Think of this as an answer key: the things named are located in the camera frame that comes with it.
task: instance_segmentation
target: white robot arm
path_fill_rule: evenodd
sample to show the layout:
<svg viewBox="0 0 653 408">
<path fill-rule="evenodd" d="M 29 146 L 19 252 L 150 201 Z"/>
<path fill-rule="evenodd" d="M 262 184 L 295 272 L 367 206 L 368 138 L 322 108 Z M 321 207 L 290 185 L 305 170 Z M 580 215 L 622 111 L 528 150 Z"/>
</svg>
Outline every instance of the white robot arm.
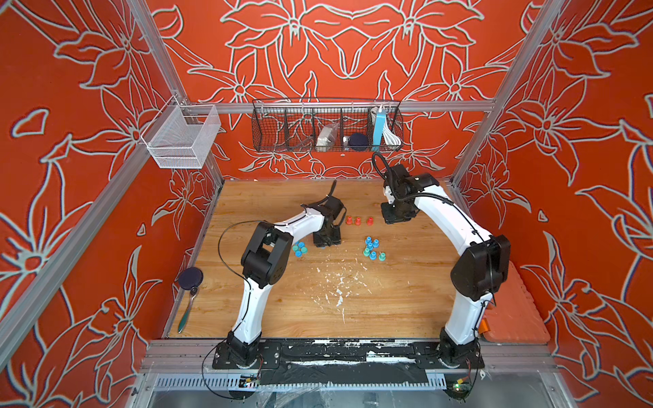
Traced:
<svg viewBox="0 0 653 408">
<path fill-rule="evenodd" d="M 239 366 L 249 367 L 256 360 L 265 304 L 285 271 L 293 244 L 312 233 L 317 247 L 340 245 L 340 225 L 346 210 L 336 224 L 344 206 L 331 195 L 335 187 L 334 181 L 324 199 L 303 205 L 304 212 L 276 224 L 260 222 L 254 230 L 240 260 L 245 277 L 240 312 L 227 336 L 231 359 Z"/>
<path fill-rule="evenodd" d="M 376 167 L 376 157 L 386 167 L 383 174 Z M 388 202 L 381 205 L 385 222 L 409 221 L 421 210 L 447 235 L 460 255 L 451 271 L 456 298 L 440 332 L 438 349 L 443 364 L 457 367 L 475 352 L 483 313 L 507 279 L 510 243 L 505 236 L 491 235 L 468 217 L 431 175 L 410 176 L 403 165 L 390 167 L 379 153 L 372 155 L 372 163 L 385 180 L 383 192 Z"/>
</svg>

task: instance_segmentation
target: orange pad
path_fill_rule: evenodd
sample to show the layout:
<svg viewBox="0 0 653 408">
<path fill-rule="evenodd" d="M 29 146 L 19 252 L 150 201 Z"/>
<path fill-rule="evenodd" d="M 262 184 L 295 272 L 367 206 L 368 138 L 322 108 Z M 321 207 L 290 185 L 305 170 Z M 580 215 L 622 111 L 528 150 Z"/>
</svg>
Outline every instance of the orange pad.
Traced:
<svg viewBox="0 0 653 408">
<path fill-rule="evenodd" d="M 544 326 L 533 303 L 533 296 L 526 290 L 522 277 L 510 262 L 508 279 L 494 295 L 497 307 L 488 307 L 485 319 L 490 328 L 483 333 L 487 341 L 494 343 L 547 343 L 551 336 Z"/>
</svg>

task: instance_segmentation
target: wooden tabletop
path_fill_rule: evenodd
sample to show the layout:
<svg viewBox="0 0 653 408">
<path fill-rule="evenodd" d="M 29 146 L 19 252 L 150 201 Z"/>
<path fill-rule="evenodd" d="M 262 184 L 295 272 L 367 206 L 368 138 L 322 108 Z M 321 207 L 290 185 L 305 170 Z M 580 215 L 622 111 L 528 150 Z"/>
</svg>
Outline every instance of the wooden tabletop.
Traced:
<svg viewBox="0 0 653 408">
<path fill-rule="evenodd" d="M 225 337 L 234 325 L 243 295 L 243 280 L 224 267 L 217 241 L 229 225 L 265 219 L 280 222 L 318 201 L 331 181 L 227 181 L 195 266 L 204 281 L 183 333 L 177 327 L 188 302 L 186 294 L 170 337 Z M 304 238 L 308 252 L 293 254 L 274 285 L 263 317 L 264 337 L 439 337 L 453 306 L 449 274 L 458 255 L 449 239 L 423 213 L 407 223 L 386 225 L 385 197 L 379 180 L 339 181 L 334 192 L 347 214 L 361 226 L 341 227 L 342 244 L 326 249 Z M 374 217 L 374 225 L 365 220 Z M 238 225 L 224 236 L 225 261 L 242 273 L 240 257 L 256 223 Z M 363 256 L 364 241 L 380 241 L 385 262 Z"/>
</svg>

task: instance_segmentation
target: white mesh basket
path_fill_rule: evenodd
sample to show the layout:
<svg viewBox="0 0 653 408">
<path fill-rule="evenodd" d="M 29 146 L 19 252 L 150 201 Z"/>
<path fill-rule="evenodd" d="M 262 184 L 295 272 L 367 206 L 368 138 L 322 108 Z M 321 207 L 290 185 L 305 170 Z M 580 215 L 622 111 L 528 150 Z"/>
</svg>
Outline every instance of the white mesh basket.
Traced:
<svg viewBox="0 0 653 408">
<path fill-rule="evenodd" d="M 198 125 L 186 123 L 177 106 L 148 143 L 148 150 L 161 168 L 202 168 L 220 125 L 215 106 Z"/>
</svg>

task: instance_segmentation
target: floral pattern wall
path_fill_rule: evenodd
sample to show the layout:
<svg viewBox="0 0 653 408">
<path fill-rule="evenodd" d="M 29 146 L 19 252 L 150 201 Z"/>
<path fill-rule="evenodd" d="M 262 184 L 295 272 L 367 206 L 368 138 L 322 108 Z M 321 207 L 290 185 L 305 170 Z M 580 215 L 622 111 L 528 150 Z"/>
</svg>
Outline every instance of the floral pattern wall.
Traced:
<svg viewBox="0 0 653 408">
<path fill-rule="evenodd" d="M 568 1 L 460 186 L 581 406 L 653 405 L 653 4 Z"/>
<path fill-rule="evenodd" d="M 1 318 L 170 93 L 124 0 L 2 1 L 0 32 L 11 95 L 0 113 Z M 124 404 L 214 192 L 206 169 L 149 160 L 0 373 L 0 406 Z"/>
<path fill-rule="evenodd" d="M 360 97 L 489 101 L 543 0 L 148 0 L 193 102 Z M 410 170 L 452 174 L 482 112 L 404 114 Z M 250 118 L 223 117 L 214 155 L 228 178 L 366 178 L 369 153 L 271 153 Z"/>
</svg>

